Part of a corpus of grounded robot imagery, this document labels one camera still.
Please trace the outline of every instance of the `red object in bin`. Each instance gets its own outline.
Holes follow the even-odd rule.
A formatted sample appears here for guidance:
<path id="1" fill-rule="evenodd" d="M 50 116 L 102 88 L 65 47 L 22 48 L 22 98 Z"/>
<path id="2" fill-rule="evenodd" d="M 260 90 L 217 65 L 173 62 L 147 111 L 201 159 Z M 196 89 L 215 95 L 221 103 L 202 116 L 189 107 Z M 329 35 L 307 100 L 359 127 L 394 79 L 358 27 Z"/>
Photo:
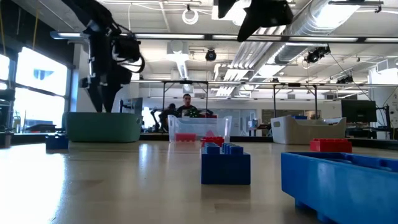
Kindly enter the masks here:
<path id="1" fill-rule="evenodd" d="M 182 133 L 175 134 L 175 141 L 196 141 L 196 139 L 197 139 L 196 134 L 182 134 Z"/>
<path id="2" fill-rule="evenodd" d="M 205 147 L 205 144 L 208 142 L 212 142 L 217 144 L 217 146 L 221 147 L 224 143 L 223 137 L 204 137 L 201 141 L 201 146 Z"/>
<path id="3" fill-rule="evenodd" d="M 310 141 L 314 152 L 353 152 L 353 145 L 347 139 L 314 139 Z"/>

